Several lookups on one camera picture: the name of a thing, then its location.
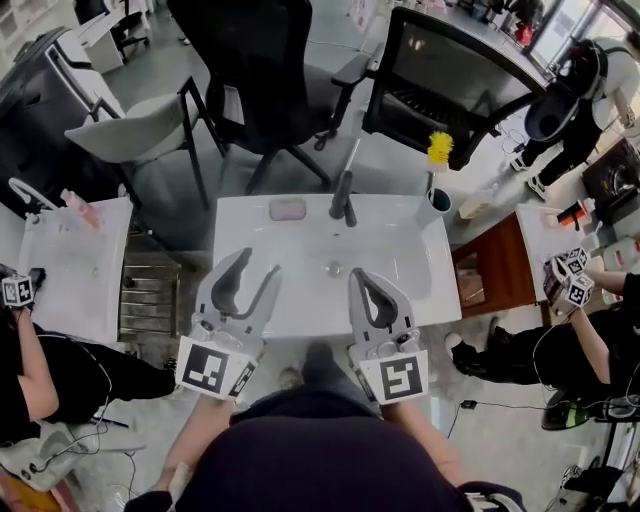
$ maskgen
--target gray tile floor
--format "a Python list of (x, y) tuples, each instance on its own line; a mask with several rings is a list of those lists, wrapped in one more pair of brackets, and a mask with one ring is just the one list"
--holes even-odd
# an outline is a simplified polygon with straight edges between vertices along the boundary
[[(345, 16), (346, 0), (317, 0), (310, 40), (358, 46), (360, 35)], [(208, 72), (191, 47), (178, 42), (179, 29), (160, 9), (152, 17), (152, 44), (140, 47), (123, 68), (107, 75), (115, 95), (128, 108), (145, 98), (176, 91), (193, 76), (204, 93)], [(318, 67), (337, 71), (352, 56), (348, 48), (310, 42), (306, 60)], [(365, 81), (355, 92), (339, 136), (323, 152), (315, 152), (311, 144), (307, 150), (326, 170), (336, 175), (344, 165), (353, 141), (352, 119), (357, 108), (364, 104), (371, 89)], [(524, 133), (523, 113), (516, 114), (502, 125), (503, 135), (483, 141), (471, 163), (461, 172), (450, 172), (438, 178), (438, 185), (451, 195), (454, 203), (446, 222), (450, 241), (463, 243), (492, 223), (513, 211), (515, 204), (535, 200), (525, 191), (526, 175), (508, 169), (510, 155)], [(213, 142), (203, 126), (196, 128), (196, 144), (205, 174), (210, 197), (241, 195), (259, 157), (233, 148), (222, 162)], [(411, 194), (424, 172), (425, 156), (379, 135), (366, 136), (358, 152), (353, 170), (356, 186), (363, 192)], [(564, 177), (554, 187), (553, 204), (569, 205), (582, 194), (577, 174)], [(472, 192), (500, 185), (497, 204), (492, 211), (472, 222), (461, 222), (455, 210)], [(197, 200), (188, 156), (175, 154), (140, 171), (134, 184), (145, 204), (145, 220), (159, 233), (185, 251), (198, 253), (206, 261), (213, 244), (214, 213), (202, 211)], [(278, 156), (261, 193), (313, 193), (318, 186), (313, 175), (288, 154)], [(193, 288), (183, 297), (183, 303), (193, 300)], [(506, 315), (505, 326), (518, 331), (540, 325), (537, 308), (527, 307)], [(485, 383), (460, 375), (444, 351), (447, 332), (456, 330), (468, 342), (481, 347), (486, 338), (489, 318), (479, 317), (439, 325), (423, 330), (423, 342), (430, 350), (433, 374), (431, 395), (423, 401), (441, 430), (448, 432), (456, 404), (463, 399), (510, 405), (544, 404), (540, 386), (512, 386)], [(332, 340), (339, 364), (346, 367), (346, 340)], [(269, 346), (264, 362), (246, 389), (244, 400), (275, 390), (282, 368), (299, 364), (304, 346)], [(147, 431), (148, 448), (135, 457), (137, 465), (134, 493), (144, 492), (155, 482), (162, 461), (173, 438), (185, 421), (194, 400), (190, 392), (177, 399), (136, 403), (114, 403), (109, 416), (133, 421), (141, 431)], [(475, 411), (461, 411), (452, 434), (453, 444), (461, 451), (469, 470), (477, 479), (486, 479), (519, 489), (532, 511), (544, 510), (554, 497), (567, 465), (595, 454), (603, 440), (605, 428), (588, 424), (563, 433), (547, 433), (540, 429), (540, 411), (504, 409), (479, 405)], [(78, 472), (86, 493), (83, 510), (121, 510), (119, 503), (126, 498), (131, 475), (131, 463), (122, 455), (99, 454), (87, 457)]]

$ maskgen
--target white sink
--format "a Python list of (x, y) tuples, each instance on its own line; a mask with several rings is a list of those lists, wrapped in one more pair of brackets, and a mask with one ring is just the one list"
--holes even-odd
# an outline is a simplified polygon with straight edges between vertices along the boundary
[[(272, 200), (306, 203), (302, 220), (272, 221)], [(253, 248), (236, 297), (246, 311), (275, 265), (283, 282), (264, 337), (299, 338), (351, 333), (347, 280), (354, 267), (375, 272), (411, 300), (416, 324), (461, 318), (449, 242), (442, 220), (420, 231), (413, 215), (421, 198), (352, 195), (358, 223), (348, 228), (329, 216), (331, 195), (256, 196), (218, 200), (214, 265)]]
[(102, 217), (99, 232), (68, 231), (52, 211), (27, 221), (18, 272), (44, 268), (33, 318), (43, 329), (97, 343), (118, 339), (120, 278), (131, 219), (125, 198), (92, 203)]

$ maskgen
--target backpack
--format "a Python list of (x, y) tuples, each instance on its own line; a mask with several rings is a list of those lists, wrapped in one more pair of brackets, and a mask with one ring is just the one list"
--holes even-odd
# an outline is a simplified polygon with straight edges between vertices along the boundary
[(605, 97), (609, 75), (609, 55), (624, 47), (603, 49), (591, 39), (583, 39), (569, 49), (569, 58), (547, 87), (544, 98), (529, 108), (525, 129), (532, 140), (545, 142), (559, 137), (575, 116), (581, 101), (596, 102)]
[(614, 53), (631, 56), (622, 46), (604, 50), (592, 39), (583, 39), (569, 50), (569, 59), (558, 73), (557, 81), (580, 99), (601, 100), (605, 97), (604, 87), (609, 75), (609, 55)]

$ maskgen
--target sink drain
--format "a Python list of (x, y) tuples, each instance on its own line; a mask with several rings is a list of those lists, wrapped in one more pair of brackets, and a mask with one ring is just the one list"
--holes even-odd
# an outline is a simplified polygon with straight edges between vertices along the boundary
[(344, 267), (339, 261), (333, 260), (328, 265), (325, 265), (324, 269), (327, 271), (327, 275), (329, 277), (340, 277), (340, 274), (342, 274)]

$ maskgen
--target person's hand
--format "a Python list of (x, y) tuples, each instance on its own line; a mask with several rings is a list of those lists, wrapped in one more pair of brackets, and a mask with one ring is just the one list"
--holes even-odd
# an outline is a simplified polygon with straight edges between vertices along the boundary
[(634, 114), (631, 107), (627, 107), (626, 115), (622, 116), (621, 122), (622, 126), (624, 126), (626, 129), (633, 128), (636, 123), (636, 115)]

